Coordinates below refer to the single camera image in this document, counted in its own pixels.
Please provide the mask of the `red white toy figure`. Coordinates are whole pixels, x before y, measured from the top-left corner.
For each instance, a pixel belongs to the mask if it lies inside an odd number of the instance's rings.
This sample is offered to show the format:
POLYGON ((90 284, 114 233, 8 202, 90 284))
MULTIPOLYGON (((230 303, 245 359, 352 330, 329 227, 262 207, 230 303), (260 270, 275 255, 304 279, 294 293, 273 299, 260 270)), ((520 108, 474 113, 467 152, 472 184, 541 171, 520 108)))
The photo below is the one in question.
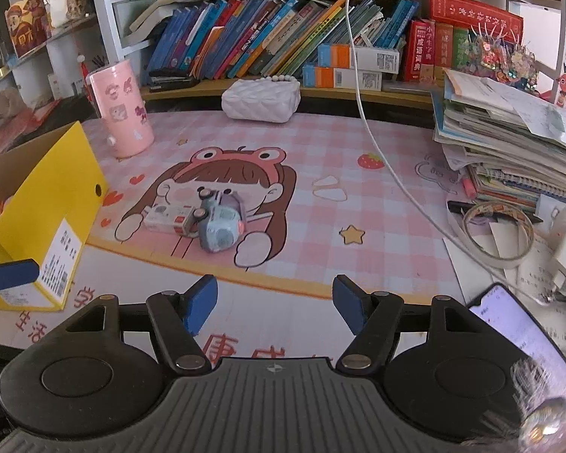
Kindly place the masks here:
POLYGON ((86 58, 82 54, 79 54, 77 55, 76 60, 80 69, 80 73, 82 74, 82 84, 83 88, 85 88, 86 98, 89 100, 90 104, 95 105, 92 88, 91 86, 89 86, 88 82, 89 70, 86 67, 86 58))

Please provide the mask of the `red dictionary book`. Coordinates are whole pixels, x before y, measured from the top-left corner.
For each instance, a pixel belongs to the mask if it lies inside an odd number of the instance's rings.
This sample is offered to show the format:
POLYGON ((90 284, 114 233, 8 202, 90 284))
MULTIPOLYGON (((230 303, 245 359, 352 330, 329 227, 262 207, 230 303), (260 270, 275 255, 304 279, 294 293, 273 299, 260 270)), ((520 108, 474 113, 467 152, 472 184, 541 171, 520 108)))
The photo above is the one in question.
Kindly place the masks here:
POLYGON ((523 18, 477 0, 422 0, 422 13, 429 20, 454 27, 488 31, 510 43, 520 43, 523 18))

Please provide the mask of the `teal toy car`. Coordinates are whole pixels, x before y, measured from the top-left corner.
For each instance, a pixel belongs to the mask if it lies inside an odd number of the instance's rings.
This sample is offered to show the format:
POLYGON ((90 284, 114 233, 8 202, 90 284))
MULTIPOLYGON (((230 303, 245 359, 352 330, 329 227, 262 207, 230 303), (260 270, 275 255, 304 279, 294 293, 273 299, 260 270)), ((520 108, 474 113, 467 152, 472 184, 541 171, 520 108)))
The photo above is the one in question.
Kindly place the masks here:
POLYGON ((230 189, 199 189, 200 207, 195 209, 200 247, 208 253, 228 251, 245 231, 246 212, 237 192, 230 189))

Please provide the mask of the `fortune god figure box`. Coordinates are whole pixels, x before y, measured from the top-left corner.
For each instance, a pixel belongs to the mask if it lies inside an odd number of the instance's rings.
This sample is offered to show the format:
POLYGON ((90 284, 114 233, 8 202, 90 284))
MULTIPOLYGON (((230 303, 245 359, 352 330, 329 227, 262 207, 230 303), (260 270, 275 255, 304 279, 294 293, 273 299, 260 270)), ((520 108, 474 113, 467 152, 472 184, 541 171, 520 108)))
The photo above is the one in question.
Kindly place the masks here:
POLYGON ((43 0, 16 2, 5 11, 5 19, 19 59, 52 37, 50 19, 43 0))

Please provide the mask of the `red plastic bag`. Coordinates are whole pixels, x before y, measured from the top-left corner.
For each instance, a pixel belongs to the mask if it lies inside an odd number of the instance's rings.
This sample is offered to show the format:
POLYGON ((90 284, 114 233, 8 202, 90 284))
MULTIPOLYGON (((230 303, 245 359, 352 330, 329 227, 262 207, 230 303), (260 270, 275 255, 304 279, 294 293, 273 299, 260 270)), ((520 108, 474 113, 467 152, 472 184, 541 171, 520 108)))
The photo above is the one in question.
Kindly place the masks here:
POLYGON ((13 147, 17 140, 40 128, 60 102, 61 99, 53 100, 35 111, 27 108, 5 121, 0 126, 0 155, 13 147))

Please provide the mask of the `yellow cardboard box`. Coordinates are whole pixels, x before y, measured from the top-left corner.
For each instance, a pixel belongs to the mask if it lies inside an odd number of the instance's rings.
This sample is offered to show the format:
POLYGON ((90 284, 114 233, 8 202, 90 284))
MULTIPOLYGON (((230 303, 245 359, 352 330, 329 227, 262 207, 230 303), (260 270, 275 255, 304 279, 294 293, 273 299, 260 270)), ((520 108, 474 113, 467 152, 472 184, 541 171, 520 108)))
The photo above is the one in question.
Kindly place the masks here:
POLYGON ((0 155, 0 264, 33 259, 36 281, 0 291, 0 310, 58 311, 108 190, 79 122, 0 155))

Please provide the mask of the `orange white box lower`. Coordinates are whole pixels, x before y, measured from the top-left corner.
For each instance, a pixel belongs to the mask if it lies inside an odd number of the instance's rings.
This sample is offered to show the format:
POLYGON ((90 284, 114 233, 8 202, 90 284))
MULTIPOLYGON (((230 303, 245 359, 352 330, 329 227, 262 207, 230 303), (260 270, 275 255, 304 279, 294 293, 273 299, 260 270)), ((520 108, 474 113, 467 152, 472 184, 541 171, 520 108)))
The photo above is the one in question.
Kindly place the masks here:
POLYGON ((382 88, 381 72, 359 71, 353 69, 323 68, 323 66, 304 65, 301 70, 303 86, 306 88, 339 88, 380 91, 382 88))

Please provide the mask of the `pink cylinder container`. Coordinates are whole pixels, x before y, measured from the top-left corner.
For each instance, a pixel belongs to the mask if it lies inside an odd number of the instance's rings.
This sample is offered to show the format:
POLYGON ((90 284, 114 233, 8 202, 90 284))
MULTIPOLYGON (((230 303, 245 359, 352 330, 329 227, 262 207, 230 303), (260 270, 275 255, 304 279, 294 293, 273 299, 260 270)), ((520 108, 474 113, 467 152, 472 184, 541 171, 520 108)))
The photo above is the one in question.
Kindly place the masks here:
POLYGON ((115 157, 127 159, 146 150, 154 142, 154 134, 131 63, 125 59, 104 66, 89 74, 86 82, 115 157))

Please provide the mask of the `white quilted pouch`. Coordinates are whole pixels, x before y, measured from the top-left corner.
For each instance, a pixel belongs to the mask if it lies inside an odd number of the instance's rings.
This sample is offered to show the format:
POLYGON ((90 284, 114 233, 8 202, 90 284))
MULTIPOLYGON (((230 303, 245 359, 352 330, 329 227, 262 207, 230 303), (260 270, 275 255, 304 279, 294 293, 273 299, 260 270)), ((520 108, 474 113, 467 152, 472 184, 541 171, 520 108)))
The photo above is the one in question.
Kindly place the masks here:
POLYGON ((228 118, 284 124, 297 111, 300 84, 292 76, 237 80, 221 94, 221 109, 228 118))

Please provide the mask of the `orange white box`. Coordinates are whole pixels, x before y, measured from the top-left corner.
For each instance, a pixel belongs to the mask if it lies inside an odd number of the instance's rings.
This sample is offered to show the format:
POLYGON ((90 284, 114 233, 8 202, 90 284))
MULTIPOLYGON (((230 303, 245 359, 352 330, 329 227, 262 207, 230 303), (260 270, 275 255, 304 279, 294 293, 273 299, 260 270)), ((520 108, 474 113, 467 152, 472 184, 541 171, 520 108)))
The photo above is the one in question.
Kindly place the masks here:
POLYGON ((398 50, 359 46, 354 52, 349 44, 320 44, 317 59, 321 68, 358 68, 391 75, 398 75, 401 64, 398 50))
POLYGON ((380 91, 382 88, 381 72, 359 71, 353 69, 323 68, 323 66, 304 65, 301 70, 303 86, 306 88, 339 88, 380 91))

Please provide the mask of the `black smartphone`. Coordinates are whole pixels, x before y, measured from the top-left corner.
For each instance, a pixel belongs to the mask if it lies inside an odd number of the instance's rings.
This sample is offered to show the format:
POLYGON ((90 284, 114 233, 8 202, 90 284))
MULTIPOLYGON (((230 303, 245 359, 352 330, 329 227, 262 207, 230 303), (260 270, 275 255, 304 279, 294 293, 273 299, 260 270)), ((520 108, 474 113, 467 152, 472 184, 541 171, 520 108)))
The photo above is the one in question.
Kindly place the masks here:
POLYGON ((553 385, 566 385, 566 356, 510 290, 492 284, 467 306, 540 365, 553 385))

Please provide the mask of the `white staples box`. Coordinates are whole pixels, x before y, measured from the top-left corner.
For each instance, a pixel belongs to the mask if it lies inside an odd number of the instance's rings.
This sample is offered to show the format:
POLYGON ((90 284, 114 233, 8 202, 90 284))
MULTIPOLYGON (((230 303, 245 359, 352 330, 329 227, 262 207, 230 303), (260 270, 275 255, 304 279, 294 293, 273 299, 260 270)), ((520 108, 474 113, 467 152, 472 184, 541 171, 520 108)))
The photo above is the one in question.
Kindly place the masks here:
POLYGON ((195 211, 193 206, 153 206, 144 214, 143 224, 151 231, 195 238, 198 236, 195 211))

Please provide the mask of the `orange white box upper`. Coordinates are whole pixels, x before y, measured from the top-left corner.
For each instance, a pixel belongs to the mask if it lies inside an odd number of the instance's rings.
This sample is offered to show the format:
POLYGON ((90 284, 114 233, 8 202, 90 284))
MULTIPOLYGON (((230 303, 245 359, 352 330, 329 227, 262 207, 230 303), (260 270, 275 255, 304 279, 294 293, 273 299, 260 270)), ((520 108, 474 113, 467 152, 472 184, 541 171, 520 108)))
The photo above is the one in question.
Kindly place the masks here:
POLYGON ((317 59, 321 68, 358 68, 391 75, 398 75, 401 64, 398 50, 359 46, 354 52, 349 44, 320 44, 317 59))

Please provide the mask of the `brown crumpled cloth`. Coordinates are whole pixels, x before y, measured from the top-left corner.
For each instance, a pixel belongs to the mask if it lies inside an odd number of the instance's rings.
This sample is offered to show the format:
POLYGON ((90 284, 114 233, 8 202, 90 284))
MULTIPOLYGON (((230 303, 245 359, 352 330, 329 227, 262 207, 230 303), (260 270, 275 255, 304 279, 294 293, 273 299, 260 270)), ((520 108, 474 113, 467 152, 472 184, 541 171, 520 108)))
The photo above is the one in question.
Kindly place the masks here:
POLYGON ((20 92, 11 87, 0 92, 0 121, 13 118, 26 109, 20 92))

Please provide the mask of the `clear tape roll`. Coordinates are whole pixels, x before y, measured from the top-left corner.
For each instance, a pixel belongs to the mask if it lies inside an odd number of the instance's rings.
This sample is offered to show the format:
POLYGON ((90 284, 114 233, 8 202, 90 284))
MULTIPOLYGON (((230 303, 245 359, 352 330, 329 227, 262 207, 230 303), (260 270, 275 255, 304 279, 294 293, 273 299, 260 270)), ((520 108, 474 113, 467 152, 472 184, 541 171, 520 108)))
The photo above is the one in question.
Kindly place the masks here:
POLYGON ((509 203, 449 200, 447 216, 459 247, 489 268, 517 268, 534 248, 531 218, 509 203))

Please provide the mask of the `stack of papers and notebooks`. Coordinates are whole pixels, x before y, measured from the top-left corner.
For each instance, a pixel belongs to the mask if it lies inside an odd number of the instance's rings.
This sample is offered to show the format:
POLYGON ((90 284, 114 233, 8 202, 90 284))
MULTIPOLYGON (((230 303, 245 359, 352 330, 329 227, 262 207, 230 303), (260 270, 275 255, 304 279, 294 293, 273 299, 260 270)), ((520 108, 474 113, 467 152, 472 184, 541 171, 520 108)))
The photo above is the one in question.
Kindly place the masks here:
POLYGON ((470 197, 529 212, 541 195, 566 203, 566 108, 452 69, 432 104, 434 140, 466 173, 470 197))

